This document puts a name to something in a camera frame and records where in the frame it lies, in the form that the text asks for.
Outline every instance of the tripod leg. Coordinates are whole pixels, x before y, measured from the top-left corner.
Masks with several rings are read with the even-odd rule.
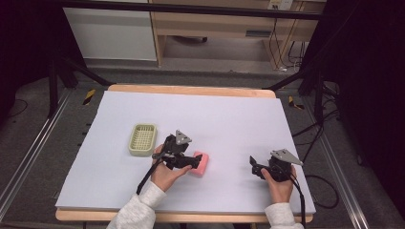
[[[101,84],[102,86],[111,86],[115,83],[110,82],[104,78],[101,78],[100,76],[98,76],[97,74],[89,71],[87,68],[83,68],[82,66],[76,64],[74,61],[72,61],[69,58],[66,57],[61,57],[62,60],[71,68],[78,70],[79,72],[85,74],[86,76],[90,77],[91,79],[93,79],[95,82]]]

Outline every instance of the white sleeve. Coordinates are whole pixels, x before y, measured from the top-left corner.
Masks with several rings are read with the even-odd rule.
[[[108,229],[139,228],[150,229],[155,224],[155,208],[166,194],[153,182],[140,195],[134,194],[107,226]]]
[[[303,229],[301,223],[296,223],[289,203],[274,203],[265,209],[271,229]]]

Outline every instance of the wooden table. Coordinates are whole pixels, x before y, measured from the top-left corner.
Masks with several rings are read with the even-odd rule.
[[[275,98],[273,91],[253,90],[243,88],[205,88],[183,86],[156,86],[156,85],[120,85],[111,86],[113,92],[136,92],[152,94],[198,94],[216,96],[240,96],[240,97],[269,97]],[[117,211],[62,209],[56,211],[56,218],[62,221],[110,221]],[[156,222],[234,222],[234,223],[268,223],[265,213],[260,215],[243,214],[190,214],[190,213],[156,213]],[[313,215],[306,216],[306,222],[310,222]]]

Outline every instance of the white cabinet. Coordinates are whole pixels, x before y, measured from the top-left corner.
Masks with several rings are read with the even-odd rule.
[[[127,2],[147,3],[147,0]],[[64,11],[86,60],[157,61],[149,12],[68,8]]]

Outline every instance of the black curtain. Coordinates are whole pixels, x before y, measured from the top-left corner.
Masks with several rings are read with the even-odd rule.
[[[349,20],[341,21],[344,23],[340,24],[338,34],[334,34],[336,27],[319,24],[304,59],[304,65],[310,66],[310,61],[325,48],[329,39],[334,35],[338,37],[328,47],[319,68],[312,71],[321,71],[325,80],[340,86],[338,107],[349,134],[361,158],[373,168],[403,218],[404,11],[405,1],[402,0],[359,1]]]
[[[63,9],[40,1],[0,1],[0,122],[19,87],[48,76],[56,53],[86,66]],[[62,68],[64,79],[74,78]]]

